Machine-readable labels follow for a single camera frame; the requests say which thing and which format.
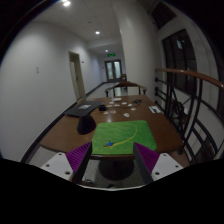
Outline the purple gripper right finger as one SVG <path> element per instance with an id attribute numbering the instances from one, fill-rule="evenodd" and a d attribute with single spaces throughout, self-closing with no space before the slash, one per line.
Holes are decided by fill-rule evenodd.
<path id="1" fill-rule="evenodd" d="M 143 182 L 152 183 L 152 171 L 159 159 L 159 154 L 137 142 L 133 144 L 133 153 Z"/>

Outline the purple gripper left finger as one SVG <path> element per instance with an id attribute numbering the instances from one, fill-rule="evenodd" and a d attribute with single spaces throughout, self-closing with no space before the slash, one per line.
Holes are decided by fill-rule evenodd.
<path id="1" fill-rule="evenodd" d="M 91 154 L 91 142 L 79 146 L 66 154 L 66 158 L 74 173 L 74 183 L 80 183 L 82 181 Z"/>

